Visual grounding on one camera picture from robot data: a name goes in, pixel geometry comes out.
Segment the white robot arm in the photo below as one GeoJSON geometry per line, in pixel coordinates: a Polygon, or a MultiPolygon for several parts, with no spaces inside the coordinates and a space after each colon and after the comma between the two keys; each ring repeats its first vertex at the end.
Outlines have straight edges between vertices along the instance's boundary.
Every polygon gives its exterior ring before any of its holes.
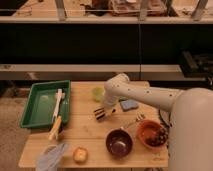
{"type": "Polygon", "coordinates": [[[213,90],[144,87],[121,73],[104,83],[107,115],[119,97],[170,113],[168,171],[213,171],[213,90]]]}

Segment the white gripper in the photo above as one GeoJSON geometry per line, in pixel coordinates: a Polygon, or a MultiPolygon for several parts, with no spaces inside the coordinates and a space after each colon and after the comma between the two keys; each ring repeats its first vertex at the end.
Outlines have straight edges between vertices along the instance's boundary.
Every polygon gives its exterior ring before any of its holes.
{"type": "Polygon", "coordinates": [[[113,115],[116,112],[116,109],[113,108],[117,103],[117,97],[116,96],[105,96],[102,101],[102,106],[106,108],[98,108],[94,111],[94,116],[97,120],[101,120],[102,118],[109,117],[113,115]]]}

